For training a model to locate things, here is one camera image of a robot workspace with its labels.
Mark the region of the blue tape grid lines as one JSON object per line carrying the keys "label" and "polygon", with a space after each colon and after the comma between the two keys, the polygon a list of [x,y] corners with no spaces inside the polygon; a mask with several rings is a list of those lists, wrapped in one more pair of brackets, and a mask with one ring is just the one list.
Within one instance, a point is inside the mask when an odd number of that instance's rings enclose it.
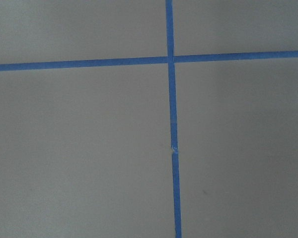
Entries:
{"label": "blue tape grid lines", "polygon": [[6,64],[0,64],[0,71],[21,71],[21,70],[44,70],[44,69],[79,68],[79,67],[167,64],[167,66],[168,66],[169,114],[170,114],[170,148],[171,148],[172,183],[173,183],[174,229],[175,229],[175,237],[180,238],[180,237],[182,237],[182,221],[181,221],[181,199],[180,199],[180,172],[179,172],[178,121],[177,121],[177,95],[176,95],[175,64],[176,63],[187,63],[187,62],[298,58],[298,50],[296,50],[296,51],[221,53],[221,54],[177,56],[174,53],[173,2],[171,0],[165,1],[165,15],[166,15],[166,42],[167,42],[167,55],[166,56],[6,63]]}

